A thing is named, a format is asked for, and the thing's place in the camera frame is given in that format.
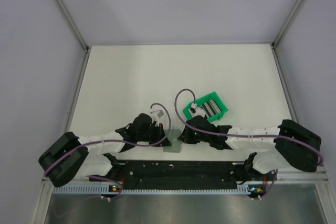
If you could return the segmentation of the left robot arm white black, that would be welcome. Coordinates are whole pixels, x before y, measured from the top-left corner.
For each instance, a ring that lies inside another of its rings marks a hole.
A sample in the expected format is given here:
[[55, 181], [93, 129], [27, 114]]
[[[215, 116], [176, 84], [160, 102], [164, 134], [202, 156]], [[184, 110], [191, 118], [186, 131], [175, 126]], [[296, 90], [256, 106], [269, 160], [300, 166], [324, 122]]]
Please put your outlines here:
[[165, 130], [162, 115], [162, 110], [141, 113], [127, 126], [102, 135], [77, 136], [66, 132], [40, 156], [38, 163], [56, 188], [83, 178], [119, 184], [121, 168], [116, 154], [171, 145], [167, 137], [171, 118]]

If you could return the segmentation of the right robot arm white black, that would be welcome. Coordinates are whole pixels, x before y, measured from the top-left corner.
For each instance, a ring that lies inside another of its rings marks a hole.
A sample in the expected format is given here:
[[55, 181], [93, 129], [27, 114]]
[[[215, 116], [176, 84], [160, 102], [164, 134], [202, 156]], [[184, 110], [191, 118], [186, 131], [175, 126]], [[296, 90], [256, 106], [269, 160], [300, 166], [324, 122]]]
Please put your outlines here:
[[314, 173], [323, 163], [321, 138], [292, 120], [260, 129], [215, 125], [198, 115], [185, 122], [178, 137], [188, 145], [214, 149], [208, 161], [243, 162], [252, 180], [272, 170], [293, 167]]

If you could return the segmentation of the green plastic card bin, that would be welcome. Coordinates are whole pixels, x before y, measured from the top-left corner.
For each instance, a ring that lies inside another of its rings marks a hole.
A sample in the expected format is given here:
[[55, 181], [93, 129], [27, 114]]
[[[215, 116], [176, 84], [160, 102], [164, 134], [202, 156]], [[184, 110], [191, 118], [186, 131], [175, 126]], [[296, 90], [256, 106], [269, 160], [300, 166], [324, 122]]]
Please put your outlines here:
[[[209, 121], [209, 122], [214, 122], [214, 121], [217, 121], [217, 120], [220, 120], [222, 119], [223, 115], [228, 111], [228, 108], [226, 107], [226, 105], [222, 102], [221, 98], [218, 96], [218, 94], [214, 91], [212, 93], [209, 93], [201, 98], [198, 98], [196, 99], [196, 105], [198, 107], [201, 107], [202, 108], [202, 105], [209, 101], [209, 100], [213, 100], [217, 105], [218, 107], [220, 108], [221, 112], [215, 116], [211, 116], [209, 117], [206, 113], [206, 119]], [[183, 114], [185, 115], [185, 117], [190, 120], [192, 118], [190, 112], [189, 112], [189, 108], [193, 105], [193, 101], [190, 102], [184, 109], [183, 109]]]

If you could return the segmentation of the sage green leather card holder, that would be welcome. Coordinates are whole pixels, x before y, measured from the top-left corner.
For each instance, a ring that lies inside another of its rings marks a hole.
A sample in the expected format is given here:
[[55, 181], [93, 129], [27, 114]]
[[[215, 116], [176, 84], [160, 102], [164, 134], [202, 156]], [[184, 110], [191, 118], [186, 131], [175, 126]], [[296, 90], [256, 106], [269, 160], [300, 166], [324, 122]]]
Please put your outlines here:
[[171, 129], [167, 135], [167, 139], [171, 145], [163, 147], [163, 152], [180, 153], [182, 149], [182, 141], [178, 140], [180, 135], [181, 131], [179, 129]]

